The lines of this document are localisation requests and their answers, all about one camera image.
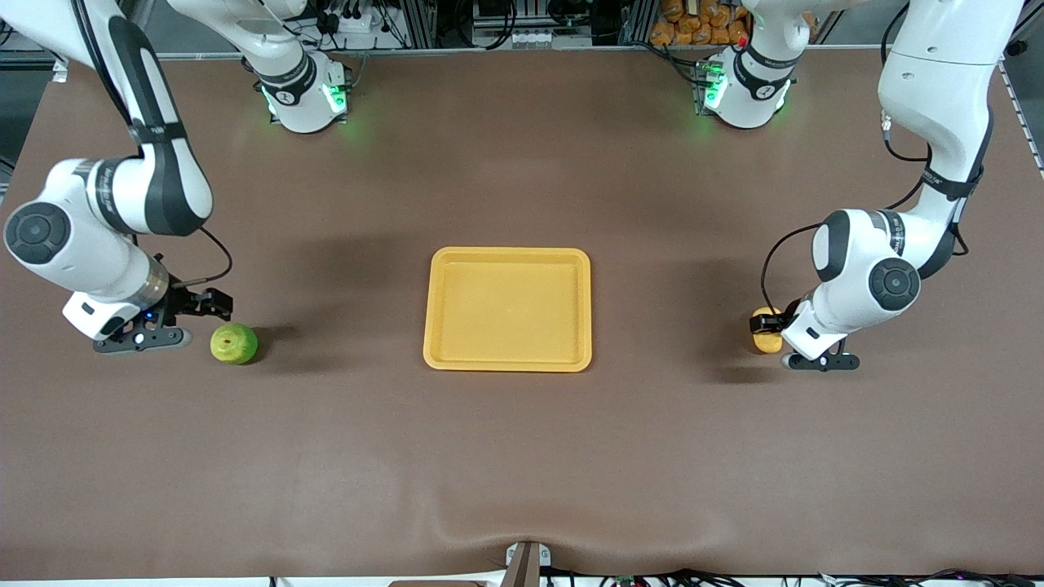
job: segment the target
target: green led light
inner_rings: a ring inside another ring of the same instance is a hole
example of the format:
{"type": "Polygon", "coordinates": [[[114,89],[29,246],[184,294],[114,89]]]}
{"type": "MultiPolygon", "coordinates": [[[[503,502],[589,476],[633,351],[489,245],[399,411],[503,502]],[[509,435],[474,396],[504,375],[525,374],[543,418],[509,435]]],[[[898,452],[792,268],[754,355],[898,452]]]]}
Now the green led light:
{"type": "Polygon", "coordinates": [[[704,105],[711,109],[720,105],[721,96],[725,95],[726,89],[729,88],[728,83],[729,77],[723,73],[719,73],[711,87],[707,89],[707,95],[704,98],[704,105]]]}
{"type": "Polygon", "coordinates": [[[323,93],[326,94],[327,101],[330,102],[330,108],[335,113],[345,112],[347,100],[345,99],[345,90],[342,87],[327,86],[324,84],[323,93]]]}
{"type": "Polygon", "coordinates": [[[790,80],[787,79],[786,84],[780,88],[780,99],[776,102],[776,110],[783,108],[783,102],[786,99],[786,91],[790,89],[790,80]]]}
{"type": "Polygon", "coordinates": [[[264,87],[262,87],[261,95],[264,96],[264,101],[268,103],[268,112],[270,112],[272,116],[278,116],[276,114],[276,107],[271,103],[271,96],[268,95],[268,90],[265,90],[264,87]]]}

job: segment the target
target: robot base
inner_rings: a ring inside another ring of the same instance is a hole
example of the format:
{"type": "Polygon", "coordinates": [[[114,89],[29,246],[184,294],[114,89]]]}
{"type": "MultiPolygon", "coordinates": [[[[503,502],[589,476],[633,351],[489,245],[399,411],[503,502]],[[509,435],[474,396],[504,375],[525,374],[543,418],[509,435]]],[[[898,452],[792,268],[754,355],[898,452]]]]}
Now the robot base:
{"type": "Polygon", "coordinates": [[[264,87],[259,88],[268,102],[270,121],[303,135],[317,133],[335,122],[347,121],[352,94],[352,70],[323,53],[309,55],[315,61],[318,74],[296,104],[282,103],[279,100],[280,92],[276,92],[274,97],[264,87]]]}
{"type": "Polygon", "coordinates": [[[730,126],[757,128],[767,123],[773,115],[783,108],[787,90],[790,89],[789,80],[779,90],[772,86],[760,88],[759,91],[766,91],[767,97],[755,99],[750,90],[736,78],[736,50],[734,48],[727,48],[710,57],[710,61],[721,64],[720,75],[725,77],[726,83],[714,98],[711,98],[706,92],[701,92],[703,101],[697,103],[697,108],[701,110],[713,113],[730,126]]]}

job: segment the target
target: table surface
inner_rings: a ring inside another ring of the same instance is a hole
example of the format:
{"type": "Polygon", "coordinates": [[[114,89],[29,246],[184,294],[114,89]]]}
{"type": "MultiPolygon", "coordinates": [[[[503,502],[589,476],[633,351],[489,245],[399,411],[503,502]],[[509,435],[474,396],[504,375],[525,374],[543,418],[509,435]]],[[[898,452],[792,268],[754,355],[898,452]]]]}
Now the table surface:
{"type": "MultiPolygon", "coordinates": [[[[818,374],[754,355],[745,318],[779,236],[918,178],[880,142],[876,51],[809,52],[748,132],[644,53],[374,58],[314,136],[269,125],[235,62],[165,69],[264,356],[212,359],[212,319],[96,355],[67,292],[0,255],[0,578],[477,571],[519,539],[597,573],[1042,570],[1044,206],[999,77],[971,255],[851,337],[858,371],[818,374]],[[446,245],[586,251],[591,367],[426,367],[446,245]]],[[[4,215],[54,162],[132,147],[74,69],[4,215]]],[[[143,245],[184,278],[222,264],[203,236],[143,245]]],[[[807,237],[775,263],[778,303],[815,285],[807,237]]]]}

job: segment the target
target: brown table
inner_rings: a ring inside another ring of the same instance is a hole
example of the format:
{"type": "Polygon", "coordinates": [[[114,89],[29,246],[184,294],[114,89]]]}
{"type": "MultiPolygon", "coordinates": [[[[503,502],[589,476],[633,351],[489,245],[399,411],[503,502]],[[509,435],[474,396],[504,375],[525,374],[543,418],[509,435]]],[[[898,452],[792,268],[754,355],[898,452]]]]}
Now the brown table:
{"type": "MultiPolygon", "coordinates": [[[[999,78],[971,256],[823,375],[753,355],[745,318],[780,235],[920,172],[881,146],[875,51],[810,52],[751,132],[644,53],[374,58],[316,136],[269,125],[235,62],[165,67],[265,356],[213,360],[204,319],[186,350],[98,356],[67,292],[0,255],[0,578],[476,571],[524,538],[599,573],[1042,570],[1044,205],[999,78]],[[428,369],[444,245],[585,250],[591,368],[428,369]]],[[[128,152],[73,70],[4,215],[54,162],[128,152]]],[[[779,303],[816,283],[807,242],[779,303]]],[[[143,244],[183,278],[221,266],[201,236],[143,244]]]]}

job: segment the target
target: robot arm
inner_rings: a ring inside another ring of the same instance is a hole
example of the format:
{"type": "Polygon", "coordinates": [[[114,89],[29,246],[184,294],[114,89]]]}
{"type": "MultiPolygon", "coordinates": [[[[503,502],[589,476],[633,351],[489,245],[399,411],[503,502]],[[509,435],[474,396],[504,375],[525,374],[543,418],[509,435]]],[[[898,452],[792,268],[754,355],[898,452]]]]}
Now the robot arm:
{"type": "Polygon", "coordinates": [[[705,108],[739,128],[768,122],[783,107],[790,72],[808,46],[804,14],[840,10],[869,0],[743,0],[754,16],[750,41],[728,47],[711,61],[722,63],[725,91],[705,100],[705,108]]]}
{"type": "Polygon", "coordinates": [[[783,330],[805,358],[901,314],[949,261],[990,141],[987,90],[1021,8],[1019,0],[910,2],[878,96],[897,123],[928,141],[924,187],[908,212],[839,210],[816,230],[812,260],[823,283],[783,330]],[[983,22],[995,23],[986,38],[983,22]]]}
{"type": "Polygon", "coordinates": [[[348,110],[345,66],[306,51],[283,19],[307,0],[169,0],[235,45],[261,80],[272,116],[294,133],[322,131],[348,110]]]}
{"type": "Polygon", "coordinates": [[[73,290],[66,318],[104,341],[169,298],[172,278],[126,235],[195,232],[211,213],[210,186],[148,40],[113,0],[0,0],[0,16],[108,77],[139,147],[137,157],[60,162],[4,228],[22,265],[73,290]]]}

